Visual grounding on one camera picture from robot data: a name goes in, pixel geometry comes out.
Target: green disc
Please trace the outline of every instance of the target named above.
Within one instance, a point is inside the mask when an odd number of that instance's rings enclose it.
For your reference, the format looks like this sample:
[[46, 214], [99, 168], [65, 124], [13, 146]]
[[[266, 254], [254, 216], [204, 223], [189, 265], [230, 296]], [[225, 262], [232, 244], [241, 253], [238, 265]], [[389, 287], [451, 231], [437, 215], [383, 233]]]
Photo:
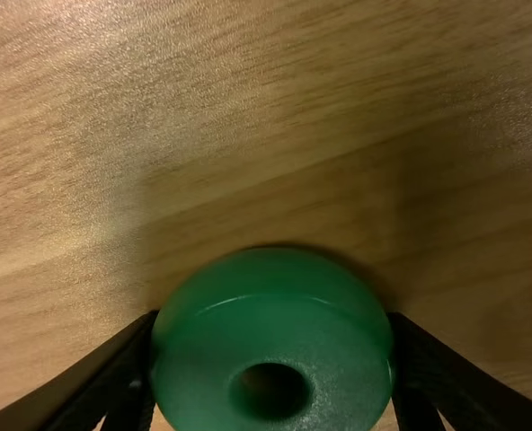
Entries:
[[259, 248], [188, 279], [153, 329], [152, 387], [176, 431], [369, 430], [390, 398], [386, 314], [349, 271]]

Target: center hole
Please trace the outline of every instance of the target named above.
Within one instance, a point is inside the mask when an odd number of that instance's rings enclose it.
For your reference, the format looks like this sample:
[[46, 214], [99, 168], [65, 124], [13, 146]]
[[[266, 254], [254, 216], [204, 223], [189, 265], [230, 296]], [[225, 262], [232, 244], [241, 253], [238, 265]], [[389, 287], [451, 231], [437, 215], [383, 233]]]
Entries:
[[263, 420], [290, 418], [310, 399], [310, 388], [304, 376], [282, 364], [251, 366], [240, 375], [235, 387], [235, 397], [243, 409]]

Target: wooden surface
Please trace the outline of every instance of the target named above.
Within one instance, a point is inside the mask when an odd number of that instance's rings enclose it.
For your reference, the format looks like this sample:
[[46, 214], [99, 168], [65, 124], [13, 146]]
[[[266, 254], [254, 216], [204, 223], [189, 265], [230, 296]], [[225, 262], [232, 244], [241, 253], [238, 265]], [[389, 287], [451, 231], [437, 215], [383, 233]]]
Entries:
[[532, 398], [532, 1], [0, 1], [0, 408], [269, 242]]

